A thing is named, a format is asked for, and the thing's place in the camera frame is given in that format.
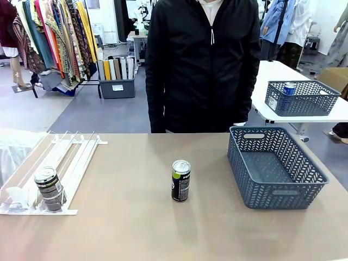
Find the blue shirt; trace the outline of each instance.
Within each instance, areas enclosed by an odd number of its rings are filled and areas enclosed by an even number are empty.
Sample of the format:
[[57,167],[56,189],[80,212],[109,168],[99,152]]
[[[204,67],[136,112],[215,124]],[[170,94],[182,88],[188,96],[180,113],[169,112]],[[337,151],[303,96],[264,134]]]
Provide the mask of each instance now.
[[[260,37],[262,39],[268,40],[270,42],[274,42],[283,5],[284,5],[284,0],[274,0],[274,2],[272,3],[271,8],[269,9],[261,26]],[[295,0],[289,0],[287,9],[285,11],[283,26],[278,38],[277,44],[279,45],[284,44],[288,36],[288,33],[290,31],[291,21],[293,19],[294,9],[295,9]],[[262,31],[265,27],[268,27],[268,31],[266,35],[263,35]]]

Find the desk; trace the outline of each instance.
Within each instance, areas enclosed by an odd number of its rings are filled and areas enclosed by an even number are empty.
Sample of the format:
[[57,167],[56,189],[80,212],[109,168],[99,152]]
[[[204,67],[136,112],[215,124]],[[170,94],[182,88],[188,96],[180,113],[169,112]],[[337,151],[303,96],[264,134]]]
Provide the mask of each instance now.
[[135,31],[131,31],[128,34],[128,37],[133,38],[134,40],[135,73],[137,73],[139,69],[138,60],[140,63],[145,62],[145,60],[144,61],[140,60],[139,50],[140,50],[141,42],[147,40],[147,35],[143,31],[139,32],[139,35],[136,35]]
[[261,117],[270,122],[301,123],[297,130],[299,135],[304,135],[307,123],[310,122],[348,122],[348,102],[338,98],[336,104],[327,116],[301,116],[301,117],[281,117],[275,114],[266,104],[268,81],[270,80],[309,80],[302,74],[294,71],[279,61],[261,61],[259,74],[252,94],[252,105],[260,113]]
[[[109,144],[97,147],[72,201],[78,214],[0,216],[1,260],[348,257],[348,193],[305,144],[330,183],[307,210],[252,210],[244,205],[229,166],[228,135],[101,134]],[[15,175],[28,170],[44,143]],[[192,167],[190,195],[183,203],[171,198],[176,159]]]

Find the zipper pull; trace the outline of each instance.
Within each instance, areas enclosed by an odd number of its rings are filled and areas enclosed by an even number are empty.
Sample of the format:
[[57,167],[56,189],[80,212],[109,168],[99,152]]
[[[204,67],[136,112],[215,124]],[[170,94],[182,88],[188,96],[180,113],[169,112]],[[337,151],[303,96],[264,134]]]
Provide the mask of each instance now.
[[212,37],[210,39],[210,45],[213,45],[215,44],[215,39],[214,39],[214,31],[213,31],[213,28],[212,28]]

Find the black jacket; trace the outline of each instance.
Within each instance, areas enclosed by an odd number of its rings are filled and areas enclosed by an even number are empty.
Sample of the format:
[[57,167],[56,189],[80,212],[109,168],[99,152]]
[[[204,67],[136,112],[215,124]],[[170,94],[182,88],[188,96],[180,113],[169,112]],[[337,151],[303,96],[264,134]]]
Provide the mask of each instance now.
[[145,60],[151,132],[226,132],[247,121],[259,35],[256,0],[223,0],[212,27],[196,0],[160,0]]

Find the gray storage bin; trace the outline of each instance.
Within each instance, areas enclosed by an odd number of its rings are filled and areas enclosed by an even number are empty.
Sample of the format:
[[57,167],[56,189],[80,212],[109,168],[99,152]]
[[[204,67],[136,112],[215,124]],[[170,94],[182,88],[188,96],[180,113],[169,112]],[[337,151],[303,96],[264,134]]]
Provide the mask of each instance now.
[[280,127],[231,127],[228,160],[245,205],[306,209],[328,178]]
[[[293,95],[284,94],[287,82],[295,83]],[[268,82],[265,103],[279,116],[327,116],[340,93],[316,80]]]
[[134,98],[134,78],[132,80],[100,80],[104,99]]

